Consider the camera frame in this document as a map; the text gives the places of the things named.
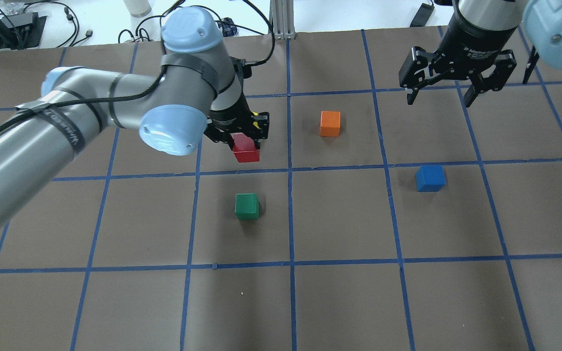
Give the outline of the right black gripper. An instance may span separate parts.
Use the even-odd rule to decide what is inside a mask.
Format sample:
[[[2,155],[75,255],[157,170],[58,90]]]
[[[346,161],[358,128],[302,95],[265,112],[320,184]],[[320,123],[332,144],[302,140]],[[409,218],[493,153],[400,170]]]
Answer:
[[[466,80],[463,96],[470,107],[480,94],[500,91],[517,66],[512,50],[503,50],[506,31],[483,29],[462,17],[452,17],[439,47],[428,53],[413,46],[399,70],[399,85],[412,106],[419,91],[440,80]]]

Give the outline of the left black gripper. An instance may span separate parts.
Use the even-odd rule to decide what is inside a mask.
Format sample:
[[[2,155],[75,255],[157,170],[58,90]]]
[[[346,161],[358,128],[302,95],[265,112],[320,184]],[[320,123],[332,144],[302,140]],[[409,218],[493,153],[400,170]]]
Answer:
[[[261,143],[268,140],[270,114],[251,111],[243,93],[227,109],[209,111],[209,120],[204,135],[214,143],[234,146],[232,135],[236,133],[251,138],[256,149],[260,149]]]

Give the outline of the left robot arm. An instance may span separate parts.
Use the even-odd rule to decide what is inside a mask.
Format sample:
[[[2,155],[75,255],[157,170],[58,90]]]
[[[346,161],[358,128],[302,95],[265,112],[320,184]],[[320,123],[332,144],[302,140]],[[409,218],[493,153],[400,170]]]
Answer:
[[[193,153],[204,137],[234,149],[236,134],[260,149],[270,115],[250,109],[244,80],[275,44],[261,60],[232,57],[212,14],[181,0],[167,13],[161,44],[155,76],[56,67],[40,98],[14,108],[0,125],[0,229],[107,127],[136,130],[173,156]]]

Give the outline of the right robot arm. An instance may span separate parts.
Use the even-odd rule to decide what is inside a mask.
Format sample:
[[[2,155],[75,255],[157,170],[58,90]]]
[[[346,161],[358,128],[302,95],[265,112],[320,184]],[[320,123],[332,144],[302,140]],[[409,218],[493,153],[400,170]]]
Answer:
[[[529,82],[539,60],[562,70],[562,0],[437,0],[453,15],[439,47],[429,53],[414,46],[399,70],[409,105],[426,86],[442,80],[468,80],[464,103],[500,91],[517,67],[505,45],[522,28],[532,49],[522,82]]]

